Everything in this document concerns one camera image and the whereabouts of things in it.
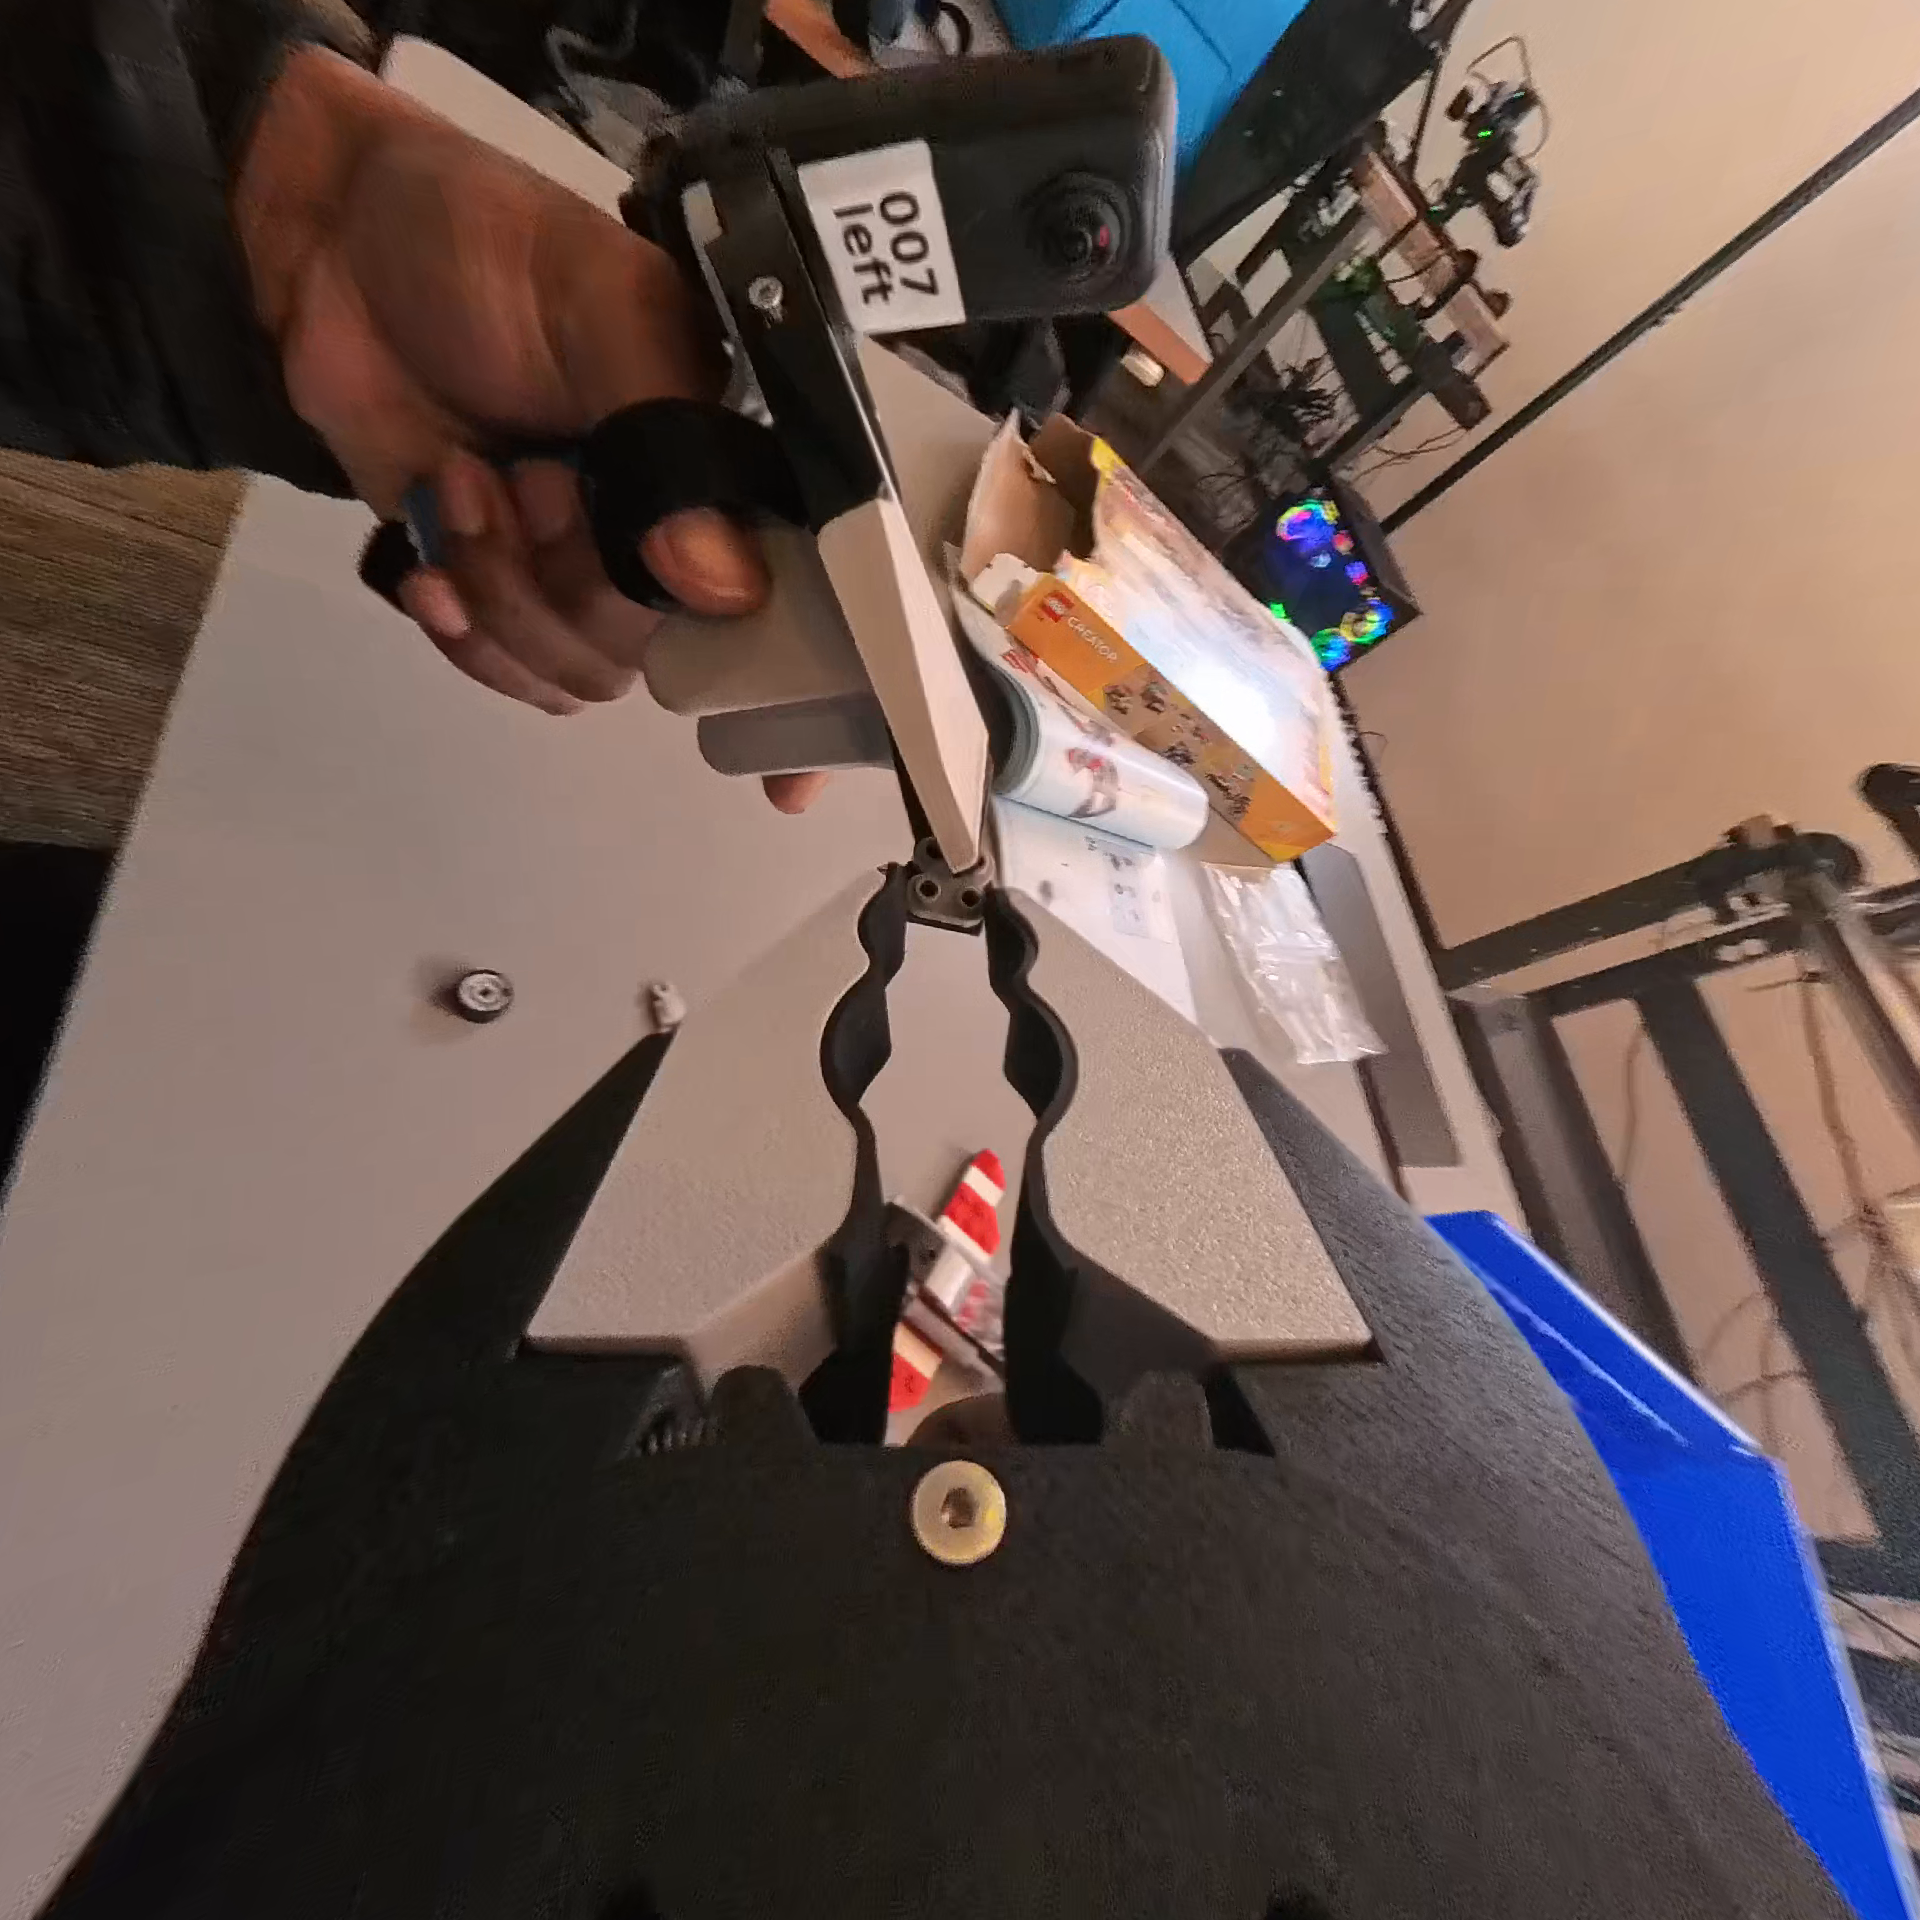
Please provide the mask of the computer with coloured lights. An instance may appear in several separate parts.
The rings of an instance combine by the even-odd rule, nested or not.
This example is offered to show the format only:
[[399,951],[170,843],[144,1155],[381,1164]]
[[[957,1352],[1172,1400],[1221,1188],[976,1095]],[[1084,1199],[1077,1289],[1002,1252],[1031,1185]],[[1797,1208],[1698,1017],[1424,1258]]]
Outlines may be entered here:
[[1306,637],[1328,675],[1424,615],[1381,519],[1337,479],[1265,503],[1230,539],[1228,564],[1255,601]]

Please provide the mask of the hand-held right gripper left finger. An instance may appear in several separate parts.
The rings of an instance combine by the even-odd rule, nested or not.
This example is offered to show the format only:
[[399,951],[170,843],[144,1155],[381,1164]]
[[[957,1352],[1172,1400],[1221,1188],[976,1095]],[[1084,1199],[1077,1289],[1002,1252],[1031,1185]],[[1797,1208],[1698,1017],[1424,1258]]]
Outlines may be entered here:
[[569,1359],[679,1360],[802,1388],[853,1349],[847,1249],[885,1247],[861,1098],[887,1063],[904,875],[860,871],[664,1044],[535,1309]]

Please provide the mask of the clear plastic bag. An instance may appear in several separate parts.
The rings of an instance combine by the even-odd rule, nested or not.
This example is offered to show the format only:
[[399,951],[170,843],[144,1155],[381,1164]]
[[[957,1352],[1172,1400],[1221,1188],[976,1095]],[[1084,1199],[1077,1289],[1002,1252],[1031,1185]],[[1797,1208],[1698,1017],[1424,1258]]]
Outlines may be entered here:
[[1202,888],[1255,1021],[1297,1066],[1357,1066],[1384,1057],[1295,866],[1252,871],[1208,861]]

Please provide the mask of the wooden top office desk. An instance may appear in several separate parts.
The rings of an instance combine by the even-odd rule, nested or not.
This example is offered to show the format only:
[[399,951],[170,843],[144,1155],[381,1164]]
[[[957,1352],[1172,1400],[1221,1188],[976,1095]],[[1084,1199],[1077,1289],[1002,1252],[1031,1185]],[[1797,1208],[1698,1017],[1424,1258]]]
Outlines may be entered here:
[[[765,2],[761,19],[770,33],[836,81],[856,79],[880,64],[871,39],[842,33],[828,2]],[[1185,387],[1212,365],[1208,338],[1188,282],[1172,261],[1158,268],[1138,301],[1114,308],[1111,321],[1141,355]]]

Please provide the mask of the orange toy brick cardboard box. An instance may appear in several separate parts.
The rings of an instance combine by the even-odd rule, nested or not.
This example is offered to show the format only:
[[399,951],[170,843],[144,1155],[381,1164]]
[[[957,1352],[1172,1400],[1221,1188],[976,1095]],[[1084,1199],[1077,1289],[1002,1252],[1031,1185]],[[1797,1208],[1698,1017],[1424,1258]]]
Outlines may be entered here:
[[954,552],[986,615],[1106,724],[1207,793],[1252,857],[1284,864],[1337,835],[1328,672],[1104,439],[1063,417],[1002,419]]

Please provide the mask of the red white toy brick airplane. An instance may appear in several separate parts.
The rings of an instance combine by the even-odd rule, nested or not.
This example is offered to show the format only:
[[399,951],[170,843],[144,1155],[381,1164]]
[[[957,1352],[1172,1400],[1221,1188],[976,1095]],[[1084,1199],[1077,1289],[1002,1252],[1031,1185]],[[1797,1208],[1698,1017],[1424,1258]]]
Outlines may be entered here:
[[936,1215],[904,1203],[887,1211],[894,1247],[904,1255],[902,1305],[892,1346],[887,1411],[918,1413],[941,1369],[965,1388],[1002,1377],[1002,1298],[996,1272],[1006,1172],[990,1148],[957,1172]]

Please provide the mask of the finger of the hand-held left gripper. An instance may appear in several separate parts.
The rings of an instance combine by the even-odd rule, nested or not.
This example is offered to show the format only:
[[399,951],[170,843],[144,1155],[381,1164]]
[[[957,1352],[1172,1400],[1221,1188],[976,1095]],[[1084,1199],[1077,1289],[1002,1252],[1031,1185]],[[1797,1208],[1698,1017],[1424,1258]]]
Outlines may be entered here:
[[776,580],[748,615],[666,613],[639,657],[653,703],[690,721],[720,777],[888,770],[894,743],[822,580]]
[[970,871],[982,853],[991,743],[950,597],[892,493],[829,519],[818,552],[925,827],[953,873]]

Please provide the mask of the person's left forearm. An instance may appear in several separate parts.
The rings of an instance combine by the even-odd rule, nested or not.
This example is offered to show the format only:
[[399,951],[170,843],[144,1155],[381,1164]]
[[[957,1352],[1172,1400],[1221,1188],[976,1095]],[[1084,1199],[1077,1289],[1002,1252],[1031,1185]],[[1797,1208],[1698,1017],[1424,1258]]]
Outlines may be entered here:
[[285,397],[230,217],[302,50],[373,66],[376,42],[352,5],[4,5],[4,448],[350,497]]

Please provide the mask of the grey desk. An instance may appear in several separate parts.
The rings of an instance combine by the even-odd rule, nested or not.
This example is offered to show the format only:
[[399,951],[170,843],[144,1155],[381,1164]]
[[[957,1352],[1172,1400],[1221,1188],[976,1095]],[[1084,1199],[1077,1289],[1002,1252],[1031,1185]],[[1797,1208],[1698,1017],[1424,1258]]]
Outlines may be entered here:
[[[34,1915],[191,1666],[308,1411],[445,1226],[642,1034],[904,851],[644,692],[545,719],[247,489],[4,1200],[2,1882]],[[441,1003],[468,970],[490,1025]]]

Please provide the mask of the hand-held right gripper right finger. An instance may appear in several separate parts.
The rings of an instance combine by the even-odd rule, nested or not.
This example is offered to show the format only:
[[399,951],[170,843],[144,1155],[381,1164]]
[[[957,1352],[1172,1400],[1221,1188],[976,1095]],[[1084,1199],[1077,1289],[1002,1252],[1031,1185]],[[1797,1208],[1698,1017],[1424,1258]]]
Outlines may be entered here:
[[1031,1116],[1002,1377],[1122,1401],[1144,1377],[1373,1349],[1305,1200],[1202,1028],[1031,895],[990,895],[1002,1077]]

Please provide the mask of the white instruction booklet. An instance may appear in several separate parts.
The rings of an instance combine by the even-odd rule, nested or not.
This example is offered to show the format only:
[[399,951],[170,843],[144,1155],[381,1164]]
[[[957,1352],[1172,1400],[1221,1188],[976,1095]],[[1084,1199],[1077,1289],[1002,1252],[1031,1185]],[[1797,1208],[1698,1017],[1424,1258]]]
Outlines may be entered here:
[[1200,781],[1093,716],[968,594],[954,615],[990,722],[1000,884],[1197,1021],[1172,859],[1208,827]]

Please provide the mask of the blue felt bag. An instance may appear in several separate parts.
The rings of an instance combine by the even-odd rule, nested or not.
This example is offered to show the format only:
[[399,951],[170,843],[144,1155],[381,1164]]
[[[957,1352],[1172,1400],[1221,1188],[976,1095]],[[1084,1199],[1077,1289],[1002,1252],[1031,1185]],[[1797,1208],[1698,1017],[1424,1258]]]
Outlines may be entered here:
[[1306,2],[994,2],[1012,45],[1141,37],[1156,43],[1175,84],[1177,175],[1236,106]]

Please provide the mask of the blue plastic bin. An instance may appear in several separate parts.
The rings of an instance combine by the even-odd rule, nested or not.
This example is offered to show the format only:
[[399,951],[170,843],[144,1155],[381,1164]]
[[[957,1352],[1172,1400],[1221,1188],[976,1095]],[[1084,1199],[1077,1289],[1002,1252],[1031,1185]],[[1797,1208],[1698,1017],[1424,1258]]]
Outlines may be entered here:
[[1852,1673],[1784,1476],[1497,1215],[1429,1226],[1569,1401],[1696,1669],[1792,1828],[1861,1915],[1906,1915]]

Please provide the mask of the person's left hand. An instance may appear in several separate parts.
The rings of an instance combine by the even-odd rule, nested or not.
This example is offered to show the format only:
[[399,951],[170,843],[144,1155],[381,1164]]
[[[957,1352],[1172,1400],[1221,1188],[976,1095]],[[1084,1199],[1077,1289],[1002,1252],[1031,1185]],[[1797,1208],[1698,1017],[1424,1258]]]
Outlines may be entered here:
[[559,465],[644,401],[712,401],[712,314],[620,219],[321,49],[290,55],[230,215],[295,415],[394,521],[436,498],[442,567],[398,608],[484,689],[567,716],[630,692],[658,617],[620,594]]

